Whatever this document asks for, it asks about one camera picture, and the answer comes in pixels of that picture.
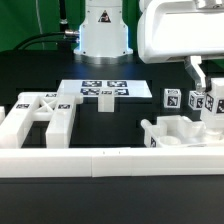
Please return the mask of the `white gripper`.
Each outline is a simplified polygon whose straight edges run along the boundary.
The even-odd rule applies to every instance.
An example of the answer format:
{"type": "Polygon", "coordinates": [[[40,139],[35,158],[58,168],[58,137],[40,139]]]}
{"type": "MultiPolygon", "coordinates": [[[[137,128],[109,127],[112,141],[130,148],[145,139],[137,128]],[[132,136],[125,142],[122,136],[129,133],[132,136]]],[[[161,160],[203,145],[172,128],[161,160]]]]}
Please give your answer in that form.
{"type": "Polygon", "coordinates": [[[197,92],[202,59],[224,58],[224,0],[139,0],[138,54],[144,63],[184,60],[197,92]]]}

